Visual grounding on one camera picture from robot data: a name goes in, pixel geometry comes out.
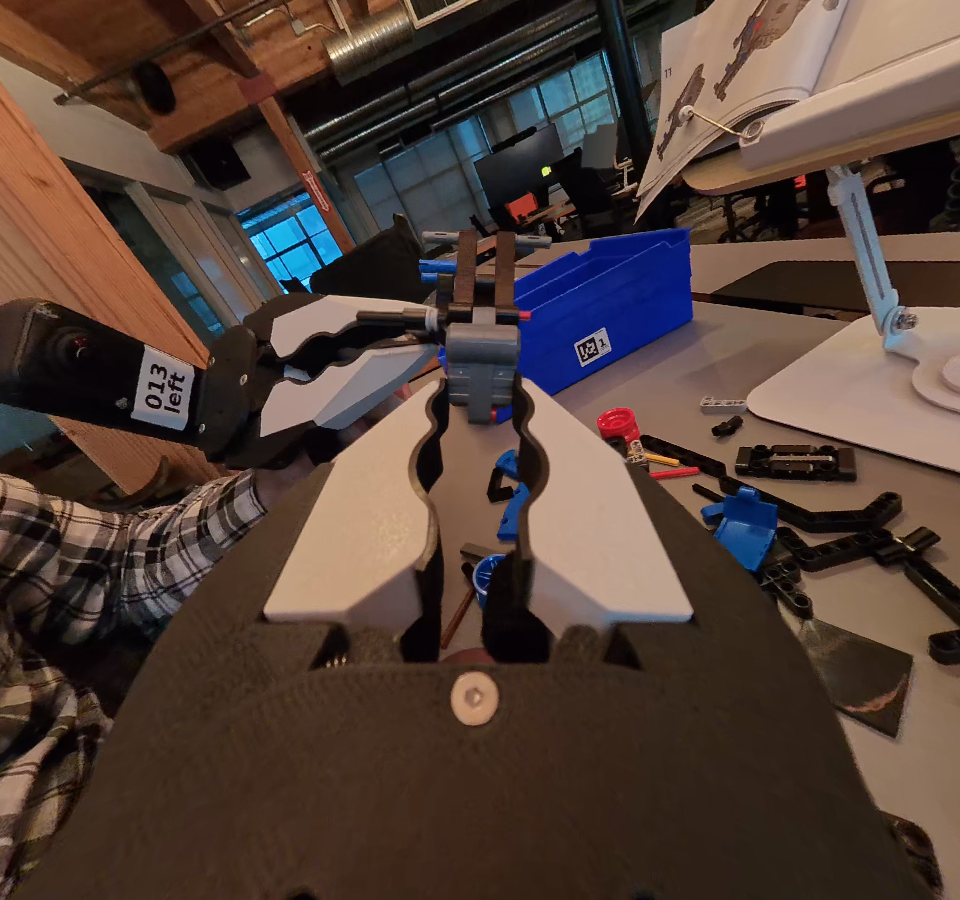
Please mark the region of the tan wooden board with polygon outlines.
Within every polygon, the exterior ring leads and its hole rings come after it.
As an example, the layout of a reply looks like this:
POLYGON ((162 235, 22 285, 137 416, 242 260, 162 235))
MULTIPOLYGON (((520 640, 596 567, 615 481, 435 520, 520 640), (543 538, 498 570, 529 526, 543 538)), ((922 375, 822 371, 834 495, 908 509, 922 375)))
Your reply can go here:
POLYGON ((788 177, 937 142, 959 132, 958 103, 921 117, 903 114, 891 125, 861 122, 851 109, 775 125, 747 149, 729 150, 688 165, 684 180, 710 196, 731 194, 788 177))

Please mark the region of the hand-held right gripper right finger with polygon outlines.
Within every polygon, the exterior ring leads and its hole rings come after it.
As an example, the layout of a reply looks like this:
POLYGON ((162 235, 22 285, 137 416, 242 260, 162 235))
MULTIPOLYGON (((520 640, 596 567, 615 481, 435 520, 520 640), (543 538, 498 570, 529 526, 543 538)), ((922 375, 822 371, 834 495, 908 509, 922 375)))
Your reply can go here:
POLYGON ((570 630, 686 624, 693 606, 647 509, 645 472, 533 381, 513 382, 516 467, 527 496, 482 621, 499 663, 543 663, 570 630))

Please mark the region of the slanted wooden post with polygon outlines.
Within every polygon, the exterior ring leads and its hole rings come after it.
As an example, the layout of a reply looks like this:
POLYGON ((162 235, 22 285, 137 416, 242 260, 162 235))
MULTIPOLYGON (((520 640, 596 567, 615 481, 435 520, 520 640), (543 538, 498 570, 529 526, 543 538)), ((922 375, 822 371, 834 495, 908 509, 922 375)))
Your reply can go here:
POLYGON ((330 198, 320 178, 316 157, 300 128, 288 115, 274 80, 268 73, 258 72, 251 78, 239 78, 238 85, 246 103, 255 106, 270 127, 335 244, 343 255, 350 253, 356 246, 354 237, 330 198))

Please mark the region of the black metal pole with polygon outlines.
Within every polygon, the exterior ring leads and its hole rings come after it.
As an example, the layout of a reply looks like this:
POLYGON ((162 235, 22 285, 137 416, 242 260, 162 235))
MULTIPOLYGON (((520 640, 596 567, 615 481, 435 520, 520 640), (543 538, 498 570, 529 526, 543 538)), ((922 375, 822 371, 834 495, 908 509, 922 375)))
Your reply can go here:
POLYGON ((653 149, 653 135, 642 100, 640 67, 623 12, 623 2, 594 1, 631 163, 637 177, 641 178, 653 149))

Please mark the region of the grey desk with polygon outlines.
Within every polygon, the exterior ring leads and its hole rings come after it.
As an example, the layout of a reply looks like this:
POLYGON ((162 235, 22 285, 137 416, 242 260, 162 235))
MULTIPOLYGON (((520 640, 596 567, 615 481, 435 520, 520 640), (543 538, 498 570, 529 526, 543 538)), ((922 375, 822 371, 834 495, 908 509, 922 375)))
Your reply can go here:
MULTIPOLYGON (((838 321, 694 302, 690 323, 557 395, 558 403, 596 437, 607 409, 634 411, 644 434, 710 456, 733 469, 738 444, 811 443, 813 438, 749 414, 731 441, 711 434, 716 418, 702 414, 705 396, 744 399, 754 388, 837 333, 838 321)), ((457 412, 441 442, 443 474, 431 491, 440 517, 444 558, 441 617, 447 624, 467 593, 461 547, 499 550, 500 507, 486 498, 492 465, 516 444, 512 427, 474 426, 457 412)), ((865 505, 898 493, 898 535, 924 526, 941 536, 930 556, 958 583, 958 477, 882 453, 856 449, 853 484, 773 484, 775 495, 808 510, 865 505)), ((804 574, 817 618, 912 654, 913 675, 897 738, 848 716, 837 717, 880 809, 918 823, 929 835, 942 871, 945 898, 958 898, 958 668, 928 654, 932 633, 956 628, 903 572, 867 559, 804 574)))

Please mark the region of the black flat toy panel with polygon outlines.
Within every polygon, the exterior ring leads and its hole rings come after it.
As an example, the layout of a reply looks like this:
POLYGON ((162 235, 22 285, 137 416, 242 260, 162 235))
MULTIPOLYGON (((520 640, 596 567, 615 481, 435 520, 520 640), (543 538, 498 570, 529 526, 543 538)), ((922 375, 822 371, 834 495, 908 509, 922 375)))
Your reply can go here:
POLYGON ((898 738, 913 656, 820 619, 805 620, 799 629, 798 640, 833 707, 890 739, 898 738))

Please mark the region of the instruction booklet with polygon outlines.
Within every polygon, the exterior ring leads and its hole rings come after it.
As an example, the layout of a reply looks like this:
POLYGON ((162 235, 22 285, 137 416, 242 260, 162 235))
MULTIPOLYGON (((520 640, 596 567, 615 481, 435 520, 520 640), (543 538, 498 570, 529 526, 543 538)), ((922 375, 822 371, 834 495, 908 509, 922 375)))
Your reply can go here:
POLYGON ((741 149, 750 126, 958 34, 959 0, 715 0, 662 36, 637 215, 693 161, 741 149))

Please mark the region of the black monitor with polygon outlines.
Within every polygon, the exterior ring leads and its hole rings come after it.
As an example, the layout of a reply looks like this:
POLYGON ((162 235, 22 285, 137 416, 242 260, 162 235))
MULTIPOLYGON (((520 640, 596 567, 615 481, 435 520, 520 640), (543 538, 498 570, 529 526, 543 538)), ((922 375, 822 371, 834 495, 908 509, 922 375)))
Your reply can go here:
POLYGON ((490 209, 506 206, 551 181, 553 165, 564 157, 558 133, 552 123, 526 131, 512 145, 474 162, 490 209))

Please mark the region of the person's left forearm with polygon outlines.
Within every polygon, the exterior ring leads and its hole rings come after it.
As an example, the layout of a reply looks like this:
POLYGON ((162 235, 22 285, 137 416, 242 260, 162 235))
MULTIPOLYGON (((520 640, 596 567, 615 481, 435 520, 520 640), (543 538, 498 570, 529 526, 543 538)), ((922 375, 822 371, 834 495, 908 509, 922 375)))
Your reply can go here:
POLYGON ((116 630, 156 638, 202 579, 265 516, 252 471, 172 506, 95 510, 2 477, 2 624, 75 646, 116 630))

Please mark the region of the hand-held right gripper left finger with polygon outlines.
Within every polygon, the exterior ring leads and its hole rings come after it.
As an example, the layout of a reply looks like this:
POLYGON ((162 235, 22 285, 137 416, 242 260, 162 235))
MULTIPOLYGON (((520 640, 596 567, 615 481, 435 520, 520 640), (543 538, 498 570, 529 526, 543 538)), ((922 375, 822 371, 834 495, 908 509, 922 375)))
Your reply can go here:
POLYGON ((427 383, 332 462, 267 598, 267 621, 375 628, 407 661, 438 659, 444 558, 429 491, 443 472, 446 385, 427 383))

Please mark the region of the blue storage bin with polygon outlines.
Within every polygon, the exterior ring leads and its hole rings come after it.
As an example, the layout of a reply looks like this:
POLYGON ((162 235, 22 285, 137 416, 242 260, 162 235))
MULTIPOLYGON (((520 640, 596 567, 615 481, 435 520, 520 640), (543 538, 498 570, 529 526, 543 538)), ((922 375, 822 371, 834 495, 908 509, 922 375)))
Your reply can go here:
POLYGON ((683 228, 593 240, 515 283, 531 318, 518 371, 555 394, 690 322, 690 234, 683 228))

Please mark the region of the person's plaid shirt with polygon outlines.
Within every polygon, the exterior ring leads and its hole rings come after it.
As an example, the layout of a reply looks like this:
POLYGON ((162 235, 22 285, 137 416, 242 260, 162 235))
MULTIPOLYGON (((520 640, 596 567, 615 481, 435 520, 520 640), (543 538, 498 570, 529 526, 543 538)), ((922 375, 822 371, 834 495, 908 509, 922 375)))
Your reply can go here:
POLYGON ((38 867, 90 780, 113 722, 2 617, 1 896, 38 867))

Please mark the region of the brown toy axle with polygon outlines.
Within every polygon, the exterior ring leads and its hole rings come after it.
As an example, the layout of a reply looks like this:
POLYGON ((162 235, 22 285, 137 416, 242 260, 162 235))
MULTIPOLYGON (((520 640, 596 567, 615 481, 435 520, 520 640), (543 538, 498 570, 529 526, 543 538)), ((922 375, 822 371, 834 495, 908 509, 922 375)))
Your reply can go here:
POLYGON ((447 624, 444 626, 440 635, 439 649, 441 652, 445 652, 450 648, 450 644, 459 630, 462 621, 466 617, 467 613, 470 611, 472 605, 475 602, 475 591, 471 586, 466 594, 463 595, 461 602, 456 607, 454 613, 450 617, 447 624))

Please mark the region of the toy brick motor assembly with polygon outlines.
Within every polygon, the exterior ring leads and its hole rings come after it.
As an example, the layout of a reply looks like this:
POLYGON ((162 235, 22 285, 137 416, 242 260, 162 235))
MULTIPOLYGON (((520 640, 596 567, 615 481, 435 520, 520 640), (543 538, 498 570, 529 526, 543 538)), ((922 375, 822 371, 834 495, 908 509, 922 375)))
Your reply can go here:
POLYGON ((360 323, 395 327, 423 336, 445 351, 450 405, 466 409, 472 424, 495 421, 513 404, 521 353, 521 324, 531 318, 515 298, 516 245, 512 232, 494 236, 494 270, 478 272, 479 234, 456 236, 456 259, 421 264, 421 273, 436 275, 435 302, 422 311, 378 312, 361 308, 360 323))

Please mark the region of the long black toy beam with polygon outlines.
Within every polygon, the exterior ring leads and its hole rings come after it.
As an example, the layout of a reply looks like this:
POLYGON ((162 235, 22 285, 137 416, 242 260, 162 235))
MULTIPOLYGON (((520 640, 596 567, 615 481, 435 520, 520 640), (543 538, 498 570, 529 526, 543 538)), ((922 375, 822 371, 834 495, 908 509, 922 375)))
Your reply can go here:
POLYGON ((959 626, 959 588, 936 566, 919 555, 906 558, 906 579, 924 594, 954 624, 959 626))
POLYGON ((726 465, 723 462, 651 435, 642 434, 640 437, 641 443, 648 454, 653 453, 677 460, 681 466, 696 467, 701 474, 716 480, 723 479, 728 475, 726 465))

